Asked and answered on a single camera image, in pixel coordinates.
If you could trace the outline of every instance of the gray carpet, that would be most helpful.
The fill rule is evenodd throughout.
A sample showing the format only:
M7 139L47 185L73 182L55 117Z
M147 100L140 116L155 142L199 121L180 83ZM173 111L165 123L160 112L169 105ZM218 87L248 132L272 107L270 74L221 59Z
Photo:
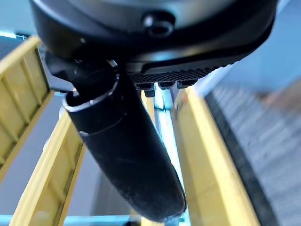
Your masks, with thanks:
M301 117L217 88L208 105L262 226L301 225Z

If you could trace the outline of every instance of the yellow ladder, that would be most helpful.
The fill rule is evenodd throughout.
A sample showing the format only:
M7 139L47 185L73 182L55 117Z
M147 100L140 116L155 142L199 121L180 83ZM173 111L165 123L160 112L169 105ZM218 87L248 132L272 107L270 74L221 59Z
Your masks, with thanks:
M53 96L37 37L0 62L0 182ZM142 99L155 119L151 98ZM228 150L204 100L181 92L173 126L192 226L258 226ZM64 112L23 192L10 226L62 226L85 155L85 145ZM160 225L144 218L143 226Z

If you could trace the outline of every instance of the yellow metal frame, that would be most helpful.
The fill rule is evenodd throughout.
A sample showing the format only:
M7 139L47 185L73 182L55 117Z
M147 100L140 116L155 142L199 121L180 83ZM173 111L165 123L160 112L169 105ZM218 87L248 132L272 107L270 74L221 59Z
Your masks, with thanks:
M19 201L10 226L62 226L85 146L64 112Z
M191 225L259 226L205 100L186 89L176 109L173 124Z
M0 182L53 93L30 38L0 62Z
M0 181L50 101L37 37L0 62ZM152 98L142 101L155 120ZM228 150L193 89L181 92L173 124L192 226L258 226ZM68 114L59 119L10 226L62 226L86 149ZM145 218L143 226L161 226Z

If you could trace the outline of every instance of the black plastic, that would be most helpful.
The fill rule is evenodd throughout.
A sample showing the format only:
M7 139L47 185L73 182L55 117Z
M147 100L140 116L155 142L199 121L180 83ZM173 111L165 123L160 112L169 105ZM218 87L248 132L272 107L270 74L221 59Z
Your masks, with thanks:
M179 178L127 75L98 98L64 101L75 127L111 183L146 218L164 222L186 210Z
M198 79L208 73L200 75L197 70L212 71L241 60L268 38L277 6L277 0L233 0L204 19L203 10L211 4L205 0L81 1L91 11L74 3L31 0L35 25L46 47L65 59L113 59L134 84ZM184 10L195 4L199 10ZM133 16L129 8L145 16L157 10L171 13L174 21L160 19L174 23L173 32L156 38L149 36L148 29L134 29L133 25L143 26L145 17Z

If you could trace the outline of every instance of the blue wall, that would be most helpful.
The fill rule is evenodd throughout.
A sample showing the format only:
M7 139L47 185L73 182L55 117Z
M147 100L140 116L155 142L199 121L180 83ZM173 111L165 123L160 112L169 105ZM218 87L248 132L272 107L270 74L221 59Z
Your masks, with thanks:
M301 1L292 0L277 17L268 40L237 62L221 84L254 91L282 89L301 75Z

